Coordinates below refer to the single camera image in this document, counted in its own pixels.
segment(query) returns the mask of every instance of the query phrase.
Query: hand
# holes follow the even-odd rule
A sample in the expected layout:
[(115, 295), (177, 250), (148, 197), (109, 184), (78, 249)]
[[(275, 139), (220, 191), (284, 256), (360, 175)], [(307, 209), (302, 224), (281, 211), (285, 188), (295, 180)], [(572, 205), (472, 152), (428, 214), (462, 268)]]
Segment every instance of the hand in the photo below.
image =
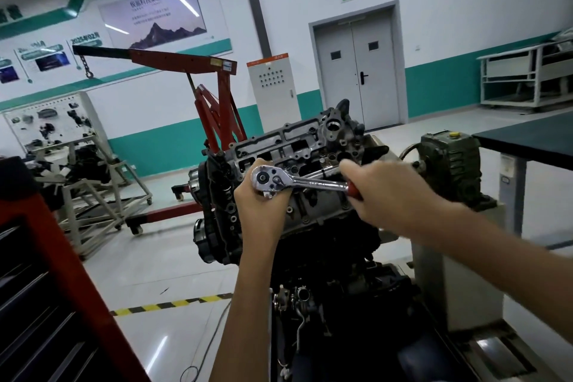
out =
[(291, 190), (281, 190), (272, 199), (263, 197), (250, 180), (253, 169), (260, 165), (272, 163), (256, 159), (234, 194), (241, 220), (243, 255), (254, 254), (257, 259), (270, 257), (272, 261), (283, 233)]
[(365, 222), (395, 234), (418, 239), (439, 231), (444, 215), (456, 204), (438, 196), (408, 163), (375, 161), (361, 167), (340, 162), (340, 172), (353, 182), (363, 201), (348, 198)]

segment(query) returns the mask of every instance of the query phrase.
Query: white sticker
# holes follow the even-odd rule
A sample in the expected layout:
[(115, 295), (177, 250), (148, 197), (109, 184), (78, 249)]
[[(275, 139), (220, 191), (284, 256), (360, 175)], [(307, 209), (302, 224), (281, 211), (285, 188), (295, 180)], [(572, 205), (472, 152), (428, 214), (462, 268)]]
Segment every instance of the white sticker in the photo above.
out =
[(500, 174), (509, 178), (515, 176), (515, 157), (505, 154), (501, 155)]

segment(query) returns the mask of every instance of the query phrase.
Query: gray door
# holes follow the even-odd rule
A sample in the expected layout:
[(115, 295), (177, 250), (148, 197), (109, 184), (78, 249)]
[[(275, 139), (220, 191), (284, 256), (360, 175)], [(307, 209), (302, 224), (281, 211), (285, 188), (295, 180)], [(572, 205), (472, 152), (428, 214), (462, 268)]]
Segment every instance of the gray door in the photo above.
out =
[(350, 116), (364, 122), (350, 24), (332, 25), (315, 32), (316, 49), (325, 90), (326, 107), (350, 100)]
[(397, 124), (391, 12), (320, 28), (315, 39), (326, 106), (348, 98), (350, 116), (366, 130)]
[(397, 124), (400, 117), (390, 12), (351, 25), (366, 130)]

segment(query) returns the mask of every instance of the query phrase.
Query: ratchet wrench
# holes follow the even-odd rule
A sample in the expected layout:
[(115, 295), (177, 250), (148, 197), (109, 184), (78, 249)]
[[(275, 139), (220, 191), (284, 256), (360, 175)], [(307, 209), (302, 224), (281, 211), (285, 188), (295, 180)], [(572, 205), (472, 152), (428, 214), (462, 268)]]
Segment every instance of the ratchet wrench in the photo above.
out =
[(302, 188), (317, 190), (335, 190), (344, 192), (348, 196), (362, 199), (362, 196), (356, 186), (349, 181), (341, 183), (340, 181), (319, 180), (317, 178), (297, 177), (286, 172), (282, 168), (271, 167), (269, 165), (260, 165), (253, 169), (251, 173), (251, 183), (255, 190), (265, 194), (266, 197), (272, 197), (274, 192), (279, 192), (285, 188)]

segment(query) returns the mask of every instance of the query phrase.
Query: forearm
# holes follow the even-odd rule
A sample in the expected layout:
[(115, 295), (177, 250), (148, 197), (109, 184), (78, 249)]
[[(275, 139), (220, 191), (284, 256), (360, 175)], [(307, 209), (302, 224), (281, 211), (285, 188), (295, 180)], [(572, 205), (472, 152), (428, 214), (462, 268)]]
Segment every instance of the forearm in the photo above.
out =
[(437, 249), (468, 266), (573, 342), (573, 261), (456, 205), (434, 231)]
[(268, 316), (272, 257), (244, 252), (210, 382), (268, 379)]

